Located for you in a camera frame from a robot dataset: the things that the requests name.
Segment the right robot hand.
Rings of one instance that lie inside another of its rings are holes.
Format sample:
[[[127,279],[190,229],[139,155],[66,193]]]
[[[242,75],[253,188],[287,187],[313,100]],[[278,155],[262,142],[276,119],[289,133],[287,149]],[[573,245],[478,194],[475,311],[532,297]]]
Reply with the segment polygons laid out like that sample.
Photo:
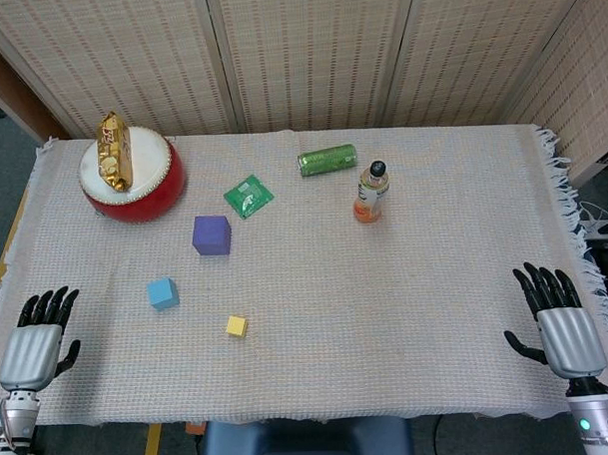
[[[540,349],[523,344],[506,330],[504,338],[518,354],[549,366],[557,376],[573,380],[597,377],[607,367],[600,336],[589,312],[582,306],[572,279],[526,262],[512,274],[519,282],[535,320]]]

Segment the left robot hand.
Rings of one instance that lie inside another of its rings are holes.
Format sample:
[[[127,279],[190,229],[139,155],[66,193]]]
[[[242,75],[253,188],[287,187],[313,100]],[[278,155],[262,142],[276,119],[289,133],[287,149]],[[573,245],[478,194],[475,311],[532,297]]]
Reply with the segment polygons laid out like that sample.
[[[66,285],[34,294],[19,314],[11,332],[0,366],[3,390],[38,392],[75,364],[81,341],[74,339],[69,351],[60,356],[62,341],[70,320],[73,304],[80,291]]]

